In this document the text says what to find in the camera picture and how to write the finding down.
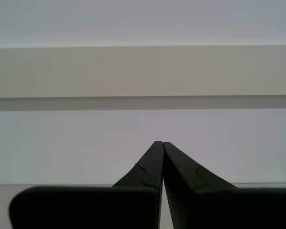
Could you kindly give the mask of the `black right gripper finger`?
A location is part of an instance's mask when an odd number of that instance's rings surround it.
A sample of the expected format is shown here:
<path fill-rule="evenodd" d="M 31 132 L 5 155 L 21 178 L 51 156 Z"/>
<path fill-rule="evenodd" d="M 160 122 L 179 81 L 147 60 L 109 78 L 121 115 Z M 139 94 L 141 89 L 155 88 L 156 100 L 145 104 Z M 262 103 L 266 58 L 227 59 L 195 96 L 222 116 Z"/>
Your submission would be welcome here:
<path fill-rule="evenodd" d="M 163 187 L 163 144 L 154 142 L 111 187 L 39 186 L 10 202 L 14 229 L 157 229 Z"/>
<path fill-rule="evenodd" d="M 163 178 L 175 229 L 286 229 L 286 188 L 239 188 L 164 142 Z"/>

